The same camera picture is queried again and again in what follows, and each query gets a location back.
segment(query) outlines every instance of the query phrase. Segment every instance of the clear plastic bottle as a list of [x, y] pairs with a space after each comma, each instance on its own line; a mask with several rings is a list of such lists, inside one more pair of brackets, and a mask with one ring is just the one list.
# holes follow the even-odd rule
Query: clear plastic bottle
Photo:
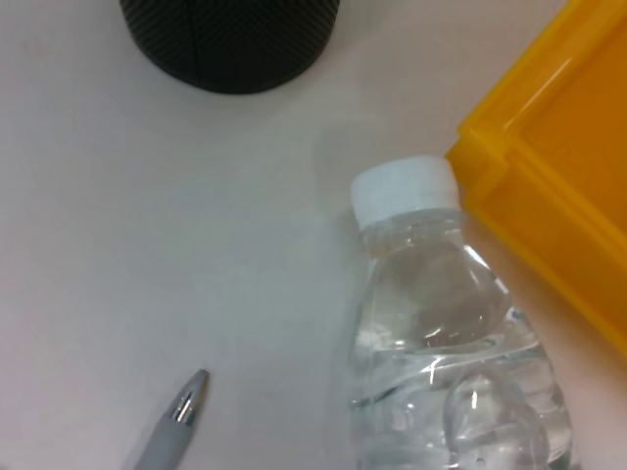
[[573, 470], [568, 412], [506, 287], [464, 244], [448, 162], [353, 184], [371, 257], [352, 358], [361, 470]]

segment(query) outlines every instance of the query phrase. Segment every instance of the black container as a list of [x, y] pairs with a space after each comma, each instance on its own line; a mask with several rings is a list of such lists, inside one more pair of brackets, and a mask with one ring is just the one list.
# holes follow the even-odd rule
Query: black container
[[139, 48], [167, 73], [220, 93], [256, 93], [305, 71], [340, 0], [121, 0]]

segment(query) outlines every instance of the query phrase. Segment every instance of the white table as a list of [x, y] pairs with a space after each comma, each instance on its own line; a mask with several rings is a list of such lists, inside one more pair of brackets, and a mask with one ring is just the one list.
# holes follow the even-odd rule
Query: white table
[[[339, 469], [330, 371], [363, 274], [349, 184], [445, 152], [559, 3], [343, 0], [311, 70], [229, 97], [155, 69], [116, 0], [4, 0], [3, 470], [128, 468], [200, 366], [215, 386], [182, 470]], [[533, 286], [585, 468], [622, 468], [625, 367], [471, 238]]]

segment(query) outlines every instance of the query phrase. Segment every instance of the white bottle cap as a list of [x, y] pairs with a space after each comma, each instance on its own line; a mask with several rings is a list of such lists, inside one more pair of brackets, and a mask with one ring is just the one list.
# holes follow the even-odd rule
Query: white bottle cap
[[444, 157], [423, 155], [380, 164], [355, 178], [351, 193], [360, 229], [402, 213], [459, 210], [458, 184]]

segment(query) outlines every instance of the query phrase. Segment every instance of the bottle neck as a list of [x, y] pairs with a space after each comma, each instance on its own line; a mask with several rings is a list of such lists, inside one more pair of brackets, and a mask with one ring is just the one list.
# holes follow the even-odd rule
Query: bottle neck
[[403, 213], [366, 227], [362, 231], [362, 238], [369, 256], [380, 259], [392, 252], [417, 244], [424, 245], [436, 239], [449, 239], [461, 245], [463, 221], [463, 212], [457, 210]]

